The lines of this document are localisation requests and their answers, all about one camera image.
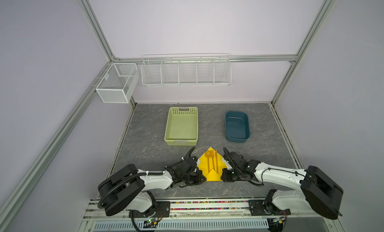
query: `white mesh basket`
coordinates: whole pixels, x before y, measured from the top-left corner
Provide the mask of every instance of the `white mesh basket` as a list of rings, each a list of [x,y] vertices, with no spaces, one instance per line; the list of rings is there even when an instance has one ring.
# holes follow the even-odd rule
[[[144,86],[229,85],[232,81],[229,55],[164,59],[143,56],[141,71]]]
[[[135,63],[112,63],[96,91],[106,103],[129,103],[139,80]]]

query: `basket handle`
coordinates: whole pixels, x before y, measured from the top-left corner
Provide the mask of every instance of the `basket handle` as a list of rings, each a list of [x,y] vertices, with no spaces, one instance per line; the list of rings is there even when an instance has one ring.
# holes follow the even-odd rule
[[[189,106],[179,106],[179,110],[189,110]]]

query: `blue plastic bin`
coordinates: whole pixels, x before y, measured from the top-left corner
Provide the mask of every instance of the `blue plastic bin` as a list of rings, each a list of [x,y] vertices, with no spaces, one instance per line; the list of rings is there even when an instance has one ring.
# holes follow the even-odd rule
[[[247,114],[240,111],[228,111],[225,115],[225,138],[230,142],[244,143],[249,136]]]

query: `wire rack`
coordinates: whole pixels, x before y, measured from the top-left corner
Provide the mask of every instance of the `wire rack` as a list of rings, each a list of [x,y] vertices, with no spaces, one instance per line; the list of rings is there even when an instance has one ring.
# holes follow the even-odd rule
[[[232,80],[230,55],[187,54],[143,56],[144,86],[229,85]]]
[[[129,103],[139,77],[135,63],[112,63],[96,91],[103,102]]]

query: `green plastic basket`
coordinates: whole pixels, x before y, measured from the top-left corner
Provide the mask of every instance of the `green plastic basket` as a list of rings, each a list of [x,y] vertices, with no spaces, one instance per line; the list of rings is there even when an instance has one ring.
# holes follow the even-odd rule
[[[168,145],[196,145],[199,131],[197,107],[170,107],[164,140]]]

